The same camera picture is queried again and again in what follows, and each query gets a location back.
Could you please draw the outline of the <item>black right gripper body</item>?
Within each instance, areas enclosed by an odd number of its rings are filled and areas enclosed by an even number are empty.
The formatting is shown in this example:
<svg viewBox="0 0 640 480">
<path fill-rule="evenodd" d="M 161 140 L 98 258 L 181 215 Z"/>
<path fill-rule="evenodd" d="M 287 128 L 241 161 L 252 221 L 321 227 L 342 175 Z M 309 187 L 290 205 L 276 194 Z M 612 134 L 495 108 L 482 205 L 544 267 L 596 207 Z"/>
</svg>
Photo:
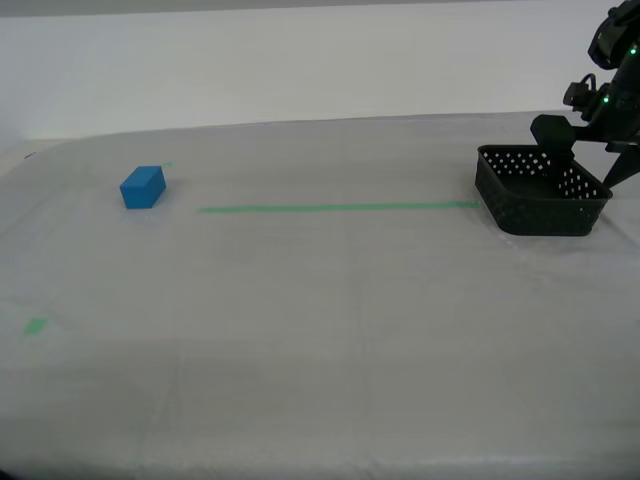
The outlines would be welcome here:
<svg viewBox="0 0 640 480">
<path fill-rule="evenodd" d="M 595 143 L 638 142 L 639 94 L 617 87 L 601 87 L 578 97 L 573 110 L 586 123 L 576 127 L 576 139 Z"/>
</svg>

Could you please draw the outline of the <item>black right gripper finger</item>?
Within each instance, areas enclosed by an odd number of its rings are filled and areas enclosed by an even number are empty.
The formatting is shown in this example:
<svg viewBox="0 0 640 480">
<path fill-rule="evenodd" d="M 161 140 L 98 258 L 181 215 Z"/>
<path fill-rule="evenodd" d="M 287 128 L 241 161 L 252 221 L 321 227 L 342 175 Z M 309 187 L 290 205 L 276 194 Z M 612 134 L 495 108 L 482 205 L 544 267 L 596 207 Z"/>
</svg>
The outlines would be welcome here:
<svg viewBox="0 0 640 480">
<path fill-rule="evenodd" d="M 638 144 L 609 143 L 605 150 L 618 154 L 618 158 L 603 180 L 607 188 L 612 188 L 640 172 Z"/>
<path fill-rule="evenodd" d="M 560 115 L 541 114 L 530 125 L 536 144 L 549 158 L 558 161 L 572 161 L 576 142 L 574 127 L 568 119 Z"/>
</svg>

